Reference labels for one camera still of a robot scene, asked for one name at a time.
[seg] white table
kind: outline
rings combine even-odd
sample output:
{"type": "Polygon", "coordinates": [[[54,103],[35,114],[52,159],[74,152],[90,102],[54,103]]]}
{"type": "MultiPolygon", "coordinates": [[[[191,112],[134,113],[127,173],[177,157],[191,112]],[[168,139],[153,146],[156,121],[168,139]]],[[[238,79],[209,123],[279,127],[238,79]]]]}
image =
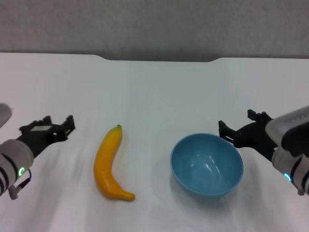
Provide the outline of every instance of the white table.
{"type": "Polygon", "coordinates": [[[0,197],[1,232],[298,232],[309,229],[309,197],[250,148],[237,189],[219,202],[188,197],[171,177],[173,146],[196,132],[218,134],[308,104],[309,60],[222,58],[210,63],[109,61],[97,56],[0,54],[0,101],[13,117],[0,141],[51,115],[76,130],[34,161],[19,198],[0,197]],[[106,132],[124,136],[113,163],[132,203],[98,191],[93,162],[106,132]]]}

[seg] yellow banana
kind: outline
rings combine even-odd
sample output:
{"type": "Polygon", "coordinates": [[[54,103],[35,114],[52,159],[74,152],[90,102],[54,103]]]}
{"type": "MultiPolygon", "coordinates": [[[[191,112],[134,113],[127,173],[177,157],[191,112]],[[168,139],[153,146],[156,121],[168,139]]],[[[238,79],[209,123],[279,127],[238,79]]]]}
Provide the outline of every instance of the yellow banana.
{"type": "Polygon", "coordinates": [[[100,191],[110,199],[133,201],[135,195],[124,191],[112,175],[112,160],[120,145],[122,127],[112,128],[103,139],[98,149],[93,167],[95,180],[100,191]]]}

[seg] bowl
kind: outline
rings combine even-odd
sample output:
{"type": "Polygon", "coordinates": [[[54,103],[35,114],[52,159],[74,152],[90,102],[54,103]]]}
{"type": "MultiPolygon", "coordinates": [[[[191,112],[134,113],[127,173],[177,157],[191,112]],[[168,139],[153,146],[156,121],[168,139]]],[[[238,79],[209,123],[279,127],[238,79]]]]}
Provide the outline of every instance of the bowl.
{"type": "Polygon", "coordinates": [[[170,156],[172,173],[189,193],[200,197],[221,197],[237,186],[243,163],[228,141],[207,133],[181,139],[170,156]]]}

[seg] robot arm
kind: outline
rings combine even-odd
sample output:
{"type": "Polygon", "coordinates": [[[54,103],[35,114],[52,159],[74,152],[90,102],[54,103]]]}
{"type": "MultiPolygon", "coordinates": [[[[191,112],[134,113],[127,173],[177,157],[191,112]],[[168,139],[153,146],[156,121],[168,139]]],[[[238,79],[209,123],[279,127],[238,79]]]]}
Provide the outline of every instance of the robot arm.
{"type": "Polygon", "coordinates": [[[220,137],[236,148],[251,147],[272,162],[298,190],[309,195],[309,106],[272,119],[248,110],[255,121],[234,131],[219,121],[220,137]]]}
{"type": "MultiPolygon", "coordinates": [[[[0,128],[11,115],[10,107],[1,103],[0,128]]],[[[52,124],[50,116],[47,116],[21,127],[22,135],[17,139],[0,144],[0,196],[8,190],[11,199],[16,199],[18,192],[31,180],[29,168],[34,159],[50,144],[67,140],[74,129],[73,116],[69,116],[62,125],[52,124]],[[26,171],[29,171],[29,178],[15,187],[15,181],[26,171]]]]}

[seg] green led light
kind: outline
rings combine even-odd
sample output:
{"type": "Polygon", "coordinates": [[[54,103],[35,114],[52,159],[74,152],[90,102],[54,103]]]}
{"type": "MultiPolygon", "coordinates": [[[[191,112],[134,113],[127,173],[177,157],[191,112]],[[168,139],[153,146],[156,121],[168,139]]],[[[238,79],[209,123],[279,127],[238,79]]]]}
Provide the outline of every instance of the green led light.
{"type": "Polygon", "coordinates": [[[25,168],[24,168],[24,167],[21,167],[21,168],[19,169],[19,171],[18,171],[18,175],[19,175],[19,176],[22,176],[22,175],[24,174],[24,172],[25,172],[25,168]]]}

